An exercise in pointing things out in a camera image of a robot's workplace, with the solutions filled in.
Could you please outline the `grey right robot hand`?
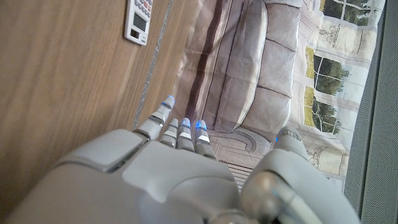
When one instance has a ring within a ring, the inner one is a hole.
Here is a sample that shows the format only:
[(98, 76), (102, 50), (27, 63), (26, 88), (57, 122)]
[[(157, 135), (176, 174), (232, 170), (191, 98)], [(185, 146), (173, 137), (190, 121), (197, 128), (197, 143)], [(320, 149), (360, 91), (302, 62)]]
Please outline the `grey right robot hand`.
[(59, 159), (7, 223), (359, 223), (347, 198), (311, 165), (298, 132), (239, 187), (216, 160), (204, 121), (168, 121), (167, 97), (138, 128), (101, 135)]

